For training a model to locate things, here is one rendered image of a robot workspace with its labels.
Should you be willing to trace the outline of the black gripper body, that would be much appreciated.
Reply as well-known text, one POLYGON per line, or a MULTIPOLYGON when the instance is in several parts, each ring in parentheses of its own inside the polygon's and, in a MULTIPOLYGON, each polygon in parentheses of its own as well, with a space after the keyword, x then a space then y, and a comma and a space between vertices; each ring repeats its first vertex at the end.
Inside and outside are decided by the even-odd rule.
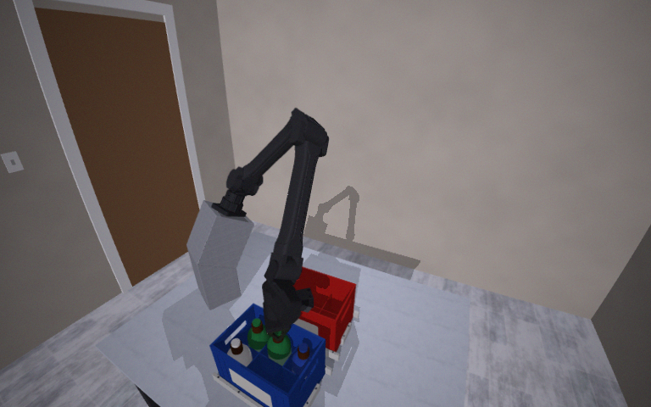
POLYGON ((283 330, 283 328, 287 329, 291 327, 291 325, 283 326, 280 322, 278 322, 277 317, 275 316, 273 310, 271 310, 270 306, 263 303, 263 307, 265 309, 263 309, 263 311, 266 332, 273 332, 274 330, 279 331, 283 330))

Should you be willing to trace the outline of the green bottle with pale green label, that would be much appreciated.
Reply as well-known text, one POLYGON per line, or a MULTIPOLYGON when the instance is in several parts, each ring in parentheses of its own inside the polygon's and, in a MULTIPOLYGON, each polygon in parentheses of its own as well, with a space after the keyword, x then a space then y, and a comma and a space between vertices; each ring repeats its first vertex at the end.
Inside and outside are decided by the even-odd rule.
POLYGON ((271 360, 279 365, 284 365, 292 353, 290 338, 286 334, 281 341, 277 342, 273 337, 270 337, 267 342, 267 350, 271 360))
POLYGON ((248 346, 260 352, 270 336, 267 335, 265 325, 259 318, 254 319, 251 326, 248 331, 248 346))

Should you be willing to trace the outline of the red plastic crate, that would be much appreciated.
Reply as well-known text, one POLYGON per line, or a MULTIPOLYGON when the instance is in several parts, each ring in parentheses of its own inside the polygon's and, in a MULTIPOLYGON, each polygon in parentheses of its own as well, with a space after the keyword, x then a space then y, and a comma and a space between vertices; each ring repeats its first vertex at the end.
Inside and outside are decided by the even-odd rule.
POLYGON ((348 323, 353 319, 356 284, 302 267, 302 273, 293 286, 296 290, 310 287, 314 297, 314 308, 308 313, 301 311, 301 316, 293 324, 323 337, 325 347, 336 352, 348 323))

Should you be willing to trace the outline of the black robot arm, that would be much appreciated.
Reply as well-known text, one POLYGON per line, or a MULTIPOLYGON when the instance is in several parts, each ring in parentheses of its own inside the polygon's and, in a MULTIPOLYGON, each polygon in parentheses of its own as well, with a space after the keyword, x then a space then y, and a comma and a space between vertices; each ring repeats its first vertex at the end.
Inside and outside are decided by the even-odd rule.
POLYGON ((220 203, 211 206, 225 216, 245 217, 244 198, 257 193, 263 184, 263 174, 295 145, 281 229, 264 274, 267 281, 262 285, 264 303, 271 307, 283 326, 293 324, 301 311, 308 313, 314 308, 310 287, 296 290, 293 285, 302 273, 303 230, 315 167, 318 158, 326 156, 328 143, 325 129, 314 118, 295 108, 285 127, 249 164, 230 172, 226 180, 229 190, 220 203))

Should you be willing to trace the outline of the blue plastic crate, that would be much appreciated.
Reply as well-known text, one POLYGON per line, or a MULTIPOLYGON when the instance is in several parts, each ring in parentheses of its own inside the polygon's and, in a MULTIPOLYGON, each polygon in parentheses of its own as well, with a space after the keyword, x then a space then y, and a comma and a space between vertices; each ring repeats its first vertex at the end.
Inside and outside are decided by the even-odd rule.
POLYGON ((304 407, 316 384, 320 384, 325 375, 326 340, 291 324, 287 335, 291 341, 292 354, 284 365, 279 365, 269 359, 267 344, 260 352, 248 346, 248 331, 252 327, 252 320, 256 318, 265 325, 263 308, 252 304, 209 345, 220 376, 264 407, 304 407), (242 340, 251 350, 253 360, 247 367, 227 354, 234 338, 225 345, 225 340, 244 321, 247 325, 234 338, 242 340), (292 372, 292 356, 300 343, 307 343, 314 354, 299 376, 292 372))

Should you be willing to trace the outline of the white bottle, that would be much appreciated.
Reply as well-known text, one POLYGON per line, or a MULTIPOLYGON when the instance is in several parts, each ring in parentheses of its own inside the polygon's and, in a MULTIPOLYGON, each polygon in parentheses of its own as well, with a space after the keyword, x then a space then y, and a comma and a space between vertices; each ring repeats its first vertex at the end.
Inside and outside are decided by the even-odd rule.
POLYGON ((230 346, 227 354, 247 367, 253 360, 250 348, 238 338, 234 338, 230 346))

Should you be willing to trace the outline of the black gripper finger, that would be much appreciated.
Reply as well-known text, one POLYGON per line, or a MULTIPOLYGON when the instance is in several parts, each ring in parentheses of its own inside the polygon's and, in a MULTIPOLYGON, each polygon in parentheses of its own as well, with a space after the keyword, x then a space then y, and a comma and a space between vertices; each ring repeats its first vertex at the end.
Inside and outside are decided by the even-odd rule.
POLYGON ((270 332, 270 333, 266 332, 266 333, 267 333, 269 336, 273 337, 277 342, 279 342, 279 341, 281 341, 281 340, 284 338, 284 336, 287 334, 287 332, 288 332, 290 329, 291 329, 291 327, 290 327, 289 329, 288 329, 288 328, 287 328, 287 329, 284 329, 284 328, 283 328, 283 330, 275 331, 275 332, 280 332, 280 331, 282 331, 280 337, 277 337, 277 336, 275 335, 275 332, 270 332))

